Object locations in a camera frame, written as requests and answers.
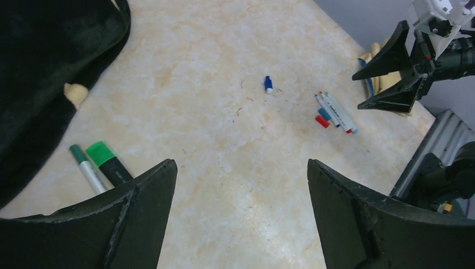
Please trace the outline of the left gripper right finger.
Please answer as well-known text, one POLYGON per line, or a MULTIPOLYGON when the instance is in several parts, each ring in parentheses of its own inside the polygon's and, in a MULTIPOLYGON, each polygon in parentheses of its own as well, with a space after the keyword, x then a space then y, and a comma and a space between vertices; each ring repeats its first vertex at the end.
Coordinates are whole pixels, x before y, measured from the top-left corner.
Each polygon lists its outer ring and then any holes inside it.
POLYGON ((307 178, 328 268, 473 268, 474 221, 390 198, 319 160, 307 178))

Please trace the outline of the black green highlighter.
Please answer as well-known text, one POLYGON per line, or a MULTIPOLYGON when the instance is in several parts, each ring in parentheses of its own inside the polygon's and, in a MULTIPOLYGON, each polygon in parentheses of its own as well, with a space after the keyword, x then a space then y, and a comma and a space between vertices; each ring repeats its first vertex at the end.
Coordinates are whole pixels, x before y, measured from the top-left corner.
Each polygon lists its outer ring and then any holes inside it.
POLYGON ((86 149, 86 153, 113 186, 117 187, 134 179, 104 141, 92 144, 86 149))

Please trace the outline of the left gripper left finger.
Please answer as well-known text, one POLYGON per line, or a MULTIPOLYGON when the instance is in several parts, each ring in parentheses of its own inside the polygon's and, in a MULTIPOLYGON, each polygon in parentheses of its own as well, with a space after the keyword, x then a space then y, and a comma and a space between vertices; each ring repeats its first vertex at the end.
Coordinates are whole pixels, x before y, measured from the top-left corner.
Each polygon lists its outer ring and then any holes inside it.
POLYGON ((1 220, 2 268, 156 268, 175 192, 173 159, 51 215, 1 220))

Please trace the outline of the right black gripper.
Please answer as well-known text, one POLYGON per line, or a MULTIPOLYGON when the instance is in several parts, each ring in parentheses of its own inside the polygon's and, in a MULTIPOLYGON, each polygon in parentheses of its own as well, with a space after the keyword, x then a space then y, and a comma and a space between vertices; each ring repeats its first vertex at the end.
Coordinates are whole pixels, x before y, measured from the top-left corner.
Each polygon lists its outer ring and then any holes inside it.
POLYGON ((411 66, 411 61, 416 75, 403 78, 387 90, 363 101, 357 106, 358 109, 409 113, 414 103, 429 92, 436 71, 434 47, 428 34, 415 30, 415 42, 409 57, 406 49, 408 32, 408 22, 398 22, 388 42, 369 63, 352 76, 352 80, 364 80, 402 71, 411 66))

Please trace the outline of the white green-tip pen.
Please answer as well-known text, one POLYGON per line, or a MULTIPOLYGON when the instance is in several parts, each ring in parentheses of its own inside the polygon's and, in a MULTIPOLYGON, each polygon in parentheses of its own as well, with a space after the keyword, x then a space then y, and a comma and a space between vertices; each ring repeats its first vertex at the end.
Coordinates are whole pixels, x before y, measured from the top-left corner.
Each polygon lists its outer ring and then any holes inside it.
POLYGON ((91 162, 82 151, 79 145, 72 145, 69 150, 77 161, 79 169, 83 176, 86 178, 88 184, 96 194, 102 194, 107 191, 107 186, 100 178, 96 169, 92 166, 91 162))

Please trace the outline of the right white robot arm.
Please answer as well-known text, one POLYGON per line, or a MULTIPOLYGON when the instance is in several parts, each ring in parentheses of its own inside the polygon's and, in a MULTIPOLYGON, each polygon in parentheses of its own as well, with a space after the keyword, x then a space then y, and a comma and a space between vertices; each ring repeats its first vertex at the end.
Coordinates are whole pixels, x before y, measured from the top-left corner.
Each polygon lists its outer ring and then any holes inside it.
MULTIPOLYGON (((399 22, 388 42, 352 76, 366 81, 396 71, 401 76, 386 91, 372 93, 359 109, 408 115, 434 82, 474 75, 473 31, 464 31, 441 55, 419 30, 407 50, 408 33, 408 22, 399 22)), ((390 195, 412 206, 474 219, 474 129, 450 109, 438 114, 390 195)))

